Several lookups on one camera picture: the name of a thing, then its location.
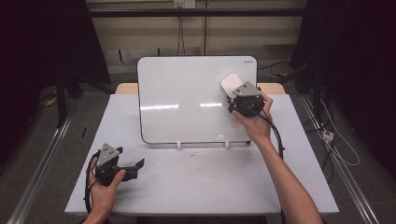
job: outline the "white cable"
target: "white cable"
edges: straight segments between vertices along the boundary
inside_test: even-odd
[[[346,144],[347,144],[347,145],[349,146],[349,148],[353,151],[353,153],[355,153],[356,158],[358,159],[358,161],[357,161],[356,163],[351,163],[351,162],[345,161],[345,160],[341,157],[341,155],[339,154],[339,152],[338,152],[338,151],[335,151],[332,147],[330,147],[330,144],[328,144],[330,150],[331,150],[331,151],[334,153],[334,155],[335,155],[336,157],[338,157],[338,159],[340,159],[343,163],[348,164],[348,165],[353,165],[353,166],[359,165],[359,163],[361,163],[361,159],[359,158],[358,153],[356,153],[355,149],[348,143],[348,141],[344,138],[344,136],[341,135],[341,134],[338,132],[337,128],[335,127],[334,123],[332,122],[332,118],[331,118],[331,116],[330,116],[329,111],[327,110],[326,105],[324,104],[324,102],[323,102],[322,99],[320,99],[320,101],[323,103],[324,109],[326,110],[327,116],[329,117],[329,121],[330,121],[330,123],[332,124],[332,126],[334,127],[335,131],[340,135],[340,137],[344,140],[344,142],[346,142]]]

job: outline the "floor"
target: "floor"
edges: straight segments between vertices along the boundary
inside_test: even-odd
[[[273,74],[290,72],[290,68],[286,64],[271,67],[271,70]],[[260,82],[276,81],[276,77],[270,76],[269,68],[260,70],[258,76]],[[118,83],[133,81],[135,74],[112,74],[111,77],[113,84],[110,87],[116,88]],[[56,104],[43,106],[45,101],[38,104],[28,132],[18,150],[4,165],[3,173],[0,175],[0,223],[7,223],[10,220],[17,205],[22,205],[25,212],[22,212],[21,217],[12,219],[12,222],[9,223],[79,223],[83,219],[83,217],[66,214],[64,208],[82,168],[81,164],[87,157],[95,137],[109,95],[87,84],[81,83],[80,86],[84,90],[80,99],[66,97],[67,109],[72,117],[69,126],[63,133],[62,143],[56,145],[56,150],[50,155],[51,162],[46,164],[48,170],[43,172],[39,178],[41,181],[37,181],[37,179],[32,181],[32,178],[36,176],[37,167],[40,167],[40,162],[45,155],[49,154],[48,148],[54,144],[51,140],[57,131]],[[286,83],[284,88],[290,95],[299,118],[308,131],[308,140],[319,163],[322,164],[326,160],[327,151],[323,147],[318,133],[309,132],[314,129],[314,126],[309,121],[311,118],[308,116],[302,100],[309,99],[311,94],[299,94],[295,90],[293,80]],[[46,88],[41,94],[47,95],[51,91],[52,88]],[[394,212],[396,211],[396,180],[373,158],[363,140],[354,134],[353,127],[348,123],[342,108],[337,106],[336,99],[331,102],[331,105],[334,113],[333,121],[337,130],[353,146],[360,157],[359,165],[348,165],[347,169],[373,208],[373,213],[378,221],[372,223],[396,223],[396,213]],[[335,136],[335,144],[344,160],[357,161],[356,155],[339,134]],[[341,172],[334,167],[335,165],[332,167],[331,163],[327,162],[324,167],[324,175],[329,179],[329,186],[340,212],[323,216],[323,219],[328,223],[370,223],[370,220],[363,219],[356,205],[358,202],[352,198],[343,175],[340,175]],[[32,186],[36,191],[26,191],[27,187]],[[30,203],[19,203],[24,192],[28,192],[28,196],[32,199],[29,201]],[[279,216],[269,216],[267,219],[268,223],[280,223]],[[135,223],[135,217],[111,217],[110,220],[112,223]]]

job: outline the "whiteboard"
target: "whiteboard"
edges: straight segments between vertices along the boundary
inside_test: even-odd
[[[257,84],[251,56],[145,57],[137,63],[141,135],[149,144],[247,142],[220,82]]]

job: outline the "person's right hand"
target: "person's right hand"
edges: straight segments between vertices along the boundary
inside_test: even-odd
[[[264,92],[262,92],[262,99],[264,100],[265,105],[260,114],[272,122],[270,110],[273,99],[268,97]],[[258,116],[254,118],[246,118],[236,110],[233,111],[233,115],[245,126],[247,136],[253,140],[253,142],[258,141],[261,138],[271,141],[271,125],[267,121]]]

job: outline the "white eraser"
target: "white eraser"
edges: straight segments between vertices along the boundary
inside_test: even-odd
[[[221,87],[224,89],[224,91],[231,99],[236,97],[236,95],[233,94],[233,91],[236,88],[240,87],[242,84],[244,83],[237,74],[230,74],[221,81]]]

